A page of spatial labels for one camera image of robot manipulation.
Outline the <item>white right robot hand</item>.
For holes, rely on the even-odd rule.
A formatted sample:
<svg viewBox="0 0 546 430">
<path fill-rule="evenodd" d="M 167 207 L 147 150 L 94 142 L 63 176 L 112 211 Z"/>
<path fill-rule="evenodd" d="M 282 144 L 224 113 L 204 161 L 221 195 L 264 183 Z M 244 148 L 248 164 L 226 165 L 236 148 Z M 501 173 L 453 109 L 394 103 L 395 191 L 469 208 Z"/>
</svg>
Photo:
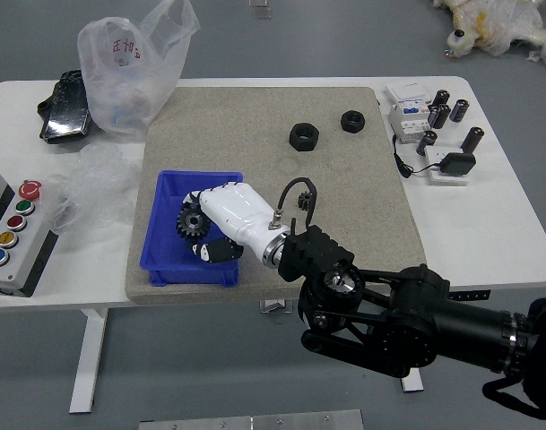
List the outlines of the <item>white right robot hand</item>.
<svg viewBox="0 0 546 430">
<path fill-rule="evenodd" d="M 178 234 L 200 260 L 228 262 L 249 247 L 263 265 L 276 268 L 289 228 L 251 185 L 242 182 L 189 193 L 176 221 Z"/>
</svg>

